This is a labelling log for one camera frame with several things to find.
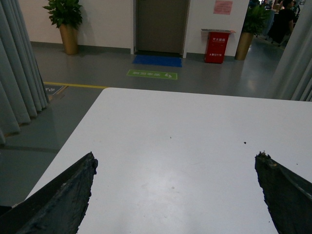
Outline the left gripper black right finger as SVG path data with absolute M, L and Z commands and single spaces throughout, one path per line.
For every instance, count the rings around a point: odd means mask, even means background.
M 279 234 L 312 232 L 312 183 L 276 162 L 265 152 L 255 156 L 264 202 Z

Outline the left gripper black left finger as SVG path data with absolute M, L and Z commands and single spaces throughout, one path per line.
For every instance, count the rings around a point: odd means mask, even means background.
M 98 160 L 88 153 L 0 217 L 2 234 L 76 234 L 85 217 Z

